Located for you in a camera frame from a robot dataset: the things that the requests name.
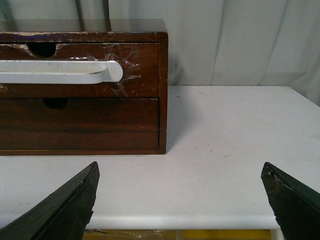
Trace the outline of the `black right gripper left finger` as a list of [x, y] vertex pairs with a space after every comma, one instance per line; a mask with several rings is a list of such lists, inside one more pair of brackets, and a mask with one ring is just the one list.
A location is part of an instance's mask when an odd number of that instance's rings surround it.
[[100, 177], [96, 161], [0, 230], [2, 240], [80, 240], [93, 214]]

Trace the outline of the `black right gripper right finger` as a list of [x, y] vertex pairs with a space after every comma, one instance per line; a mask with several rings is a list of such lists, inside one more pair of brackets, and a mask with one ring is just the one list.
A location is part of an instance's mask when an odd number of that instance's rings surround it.
[[320, 194], [265, 162], [261, 171], [269, 205], [286, 240], [320, 238]]

